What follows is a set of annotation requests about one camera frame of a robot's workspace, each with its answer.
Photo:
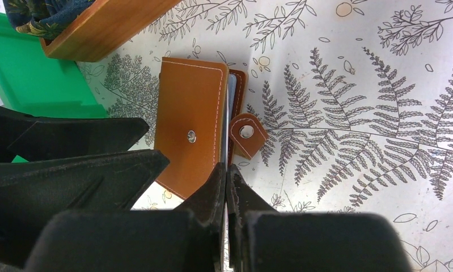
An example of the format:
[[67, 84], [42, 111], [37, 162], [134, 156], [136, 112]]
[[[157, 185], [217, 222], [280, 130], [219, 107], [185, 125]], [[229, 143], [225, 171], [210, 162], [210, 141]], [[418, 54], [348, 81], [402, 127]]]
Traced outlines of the brown leather card holder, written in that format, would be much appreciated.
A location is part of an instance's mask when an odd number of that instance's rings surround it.
[[268, 134], [259, 119], [242, 113], [247, 73], [225, 63], [164, 57], [159, 74], [155, 149], [170, 164], [157, 179], [165, 189], [187, 199], [223, 163], [222, 130], [228, 75], [236, 77], [228, 127], [228, 162], [234, 155], [252, 159]]

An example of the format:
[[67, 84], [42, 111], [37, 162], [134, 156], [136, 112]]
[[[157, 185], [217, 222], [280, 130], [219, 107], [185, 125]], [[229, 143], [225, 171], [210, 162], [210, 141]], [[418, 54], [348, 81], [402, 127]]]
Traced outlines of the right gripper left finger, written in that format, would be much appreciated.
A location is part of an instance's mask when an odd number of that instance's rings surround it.
[[59, 213], [25, 271], [222, 271], [226, 166], [172, 210]]

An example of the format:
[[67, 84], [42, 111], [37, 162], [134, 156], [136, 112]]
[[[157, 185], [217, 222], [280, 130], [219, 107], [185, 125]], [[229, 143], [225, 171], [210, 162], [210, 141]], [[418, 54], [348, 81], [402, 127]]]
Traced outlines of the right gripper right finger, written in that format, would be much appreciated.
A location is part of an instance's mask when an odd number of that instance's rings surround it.
[[234, 271], [411, 271], [398, 235], [369, 213], [279, 212], [245, 182], [226, 176]]

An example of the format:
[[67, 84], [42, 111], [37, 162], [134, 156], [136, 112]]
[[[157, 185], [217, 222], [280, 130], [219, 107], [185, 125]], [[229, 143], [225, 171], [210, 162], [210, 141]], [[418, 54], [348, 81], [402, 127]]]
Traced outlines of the credit card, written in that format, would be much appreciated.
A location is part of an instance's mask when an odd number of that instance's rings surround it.
[[223, 130], [222, 130], [222, 162], [228, 162], [228, 127], [232, 115], [232, 105], [235, 95], [236, 77], [234, 74], [228, 75], [227, 89], [225, 97]]

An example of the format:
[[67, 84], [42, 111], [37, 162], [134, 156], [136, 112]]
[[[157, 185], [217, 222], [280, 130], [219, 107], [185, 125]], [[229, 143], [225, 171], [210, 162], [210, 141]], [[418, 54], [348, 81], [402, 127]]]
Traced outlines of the green plastic card box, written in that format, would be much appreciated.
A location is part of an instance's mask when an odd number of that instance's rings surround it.
[[0, 13], [0, 98], [33, 116], [106, 118], [73, 61], [45, 56], [37, 37], [18, 33]]

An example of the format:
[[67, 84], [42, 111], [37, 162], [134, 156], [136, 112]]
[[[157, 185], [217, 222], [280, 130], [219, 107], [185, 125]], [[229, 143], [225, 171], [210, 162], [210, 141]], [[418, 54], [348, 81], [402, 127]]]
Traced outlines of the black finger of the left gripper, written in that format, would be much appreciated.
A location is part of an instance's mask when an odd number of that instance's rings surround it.
[[132, 150], [141, 118], [35, 117], [0, 106], [0, 263], [22, 268], [65, 210], [128, 210], [169, 165]]

